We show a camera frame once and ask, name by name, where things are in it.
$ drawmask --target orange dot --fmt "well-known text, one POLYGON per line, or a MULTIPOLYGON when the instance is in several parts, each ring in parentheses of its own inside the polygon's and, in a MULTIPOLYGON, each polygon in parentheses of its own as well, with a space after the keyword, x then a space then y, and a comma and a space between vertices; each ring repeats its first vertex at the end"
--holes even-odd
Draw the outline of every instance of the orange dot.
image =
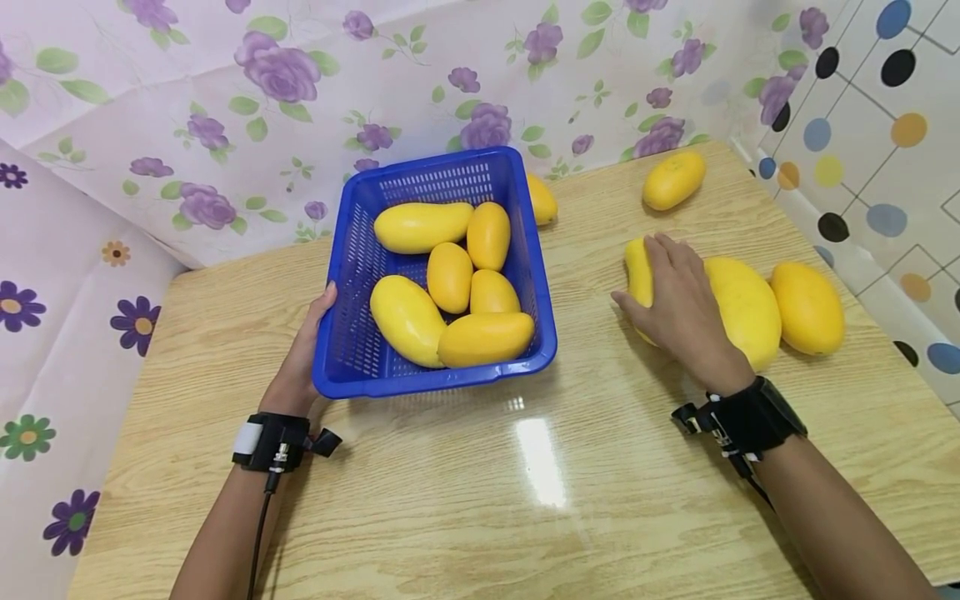
POLYGON ((913 148, 926 137, 926 119, 918 112, 907 112, 894 121, 890 137, 901 148, 913 148))
POLYGON ((780 183, 780 187, 783 189, 797 189, 800 187, 800 169, 792 162, 784 162, 780 166, 777 182, 780 183))
POLYGON ((930 300, 930 283, 916 273, 908 273, 901 277, 900 287, 914 302, 930 300))

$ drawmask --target yellow dot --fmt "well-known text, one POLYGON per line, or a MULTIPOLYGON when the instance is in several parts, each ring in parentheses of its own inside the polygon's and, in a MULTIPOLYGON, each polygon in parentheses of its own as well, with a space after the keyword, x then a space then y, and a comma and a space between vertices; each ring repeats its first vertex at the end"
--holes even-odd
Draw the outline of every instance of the yellow dot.
POLYGON ((777 174, 777 182, 785 190, 797 189, 800 187, 800 169, 792 162, 784 162, 777 174))
POLYGON ((817 161, 813 177, 822 187, 835 187, 843 180, 843 163, 833 155, 826 155, 817 161))
POLYGON ((912 148, 926 137, 926 119, 918 112, 907 112, 894 121, 890 137, 901 148, 912 148))
POLYGON ((930 300, 930 283, 916 273, 908 273, 901 277, 900 287, 915 302, 930 300))

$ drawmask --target table surface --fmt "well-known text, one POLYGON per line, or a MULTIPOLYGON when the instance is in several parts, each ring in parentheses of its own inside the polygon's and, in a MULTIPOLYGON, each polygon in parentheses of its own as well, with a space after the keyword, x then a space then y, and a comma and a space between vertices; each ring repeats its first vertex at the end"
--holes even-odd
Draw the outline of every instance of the table surface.
MULTIPOLYGON (((664 230, 765 276, 828 273, 848 331, 826 358, 768 371, 811 439, 934 583, 960 580, 960 424, 722 144, 703 189, 654 214, 662 156, 551 185, 540 232, 560 350, 537 375, 442 394, 334 402, 345 443, 291 482, 275 599, 808 598, 776 517, 710 439, 669 421, 696 392, 609 292, 623 248, 664 230)), ((324 287, 329 239, 178 277, 163 303, 71 597, 166 598, 256 407, 324 287)))

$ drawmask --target black dot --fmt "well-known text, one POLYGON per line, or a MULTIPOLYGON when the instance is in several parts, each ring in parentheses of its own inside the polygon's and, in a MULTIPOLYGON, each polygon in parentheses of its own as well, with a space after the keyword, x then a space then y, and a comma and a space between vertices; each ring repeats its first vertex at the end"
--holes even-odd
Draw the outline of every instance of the black dot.
POLYGON ((828 212, 820 217, 820 220, 817 221, 817 229, 829 242, 838 243, 850 237, 847 222, 835 212, 828 212))
POLYGON ((913 50, 898 50, 883 63, 880 69, 880 80, 890 87, 903 85, 913 75, 917 66, 917 57, 913 50))
POLYGON ((830 75, 833 75, 839 64, 840 52, 833 46, 830 46, 827 50, 821 52, 820 58, 817 59, 817 77, 819 79, 826 79, 830 75))

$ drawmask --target left hand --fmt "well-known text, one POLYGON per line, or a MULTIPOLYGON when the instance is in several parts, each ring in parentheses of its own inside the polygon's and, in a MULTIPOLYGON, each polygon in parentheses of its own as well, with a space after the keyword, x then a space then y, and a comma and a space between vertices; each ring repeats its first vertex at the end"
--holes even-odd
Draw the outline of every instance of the left hand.
POLYGON ((310 376, 317 346, 317 328, 320 319, 336 299, 337 286, 330 281, 324 293, 310 302, 306 319, 297 331, 290 351, 260 401, 261 411, 294 417, 306 417, 310 412, 310 407, 319 395, 310 376))

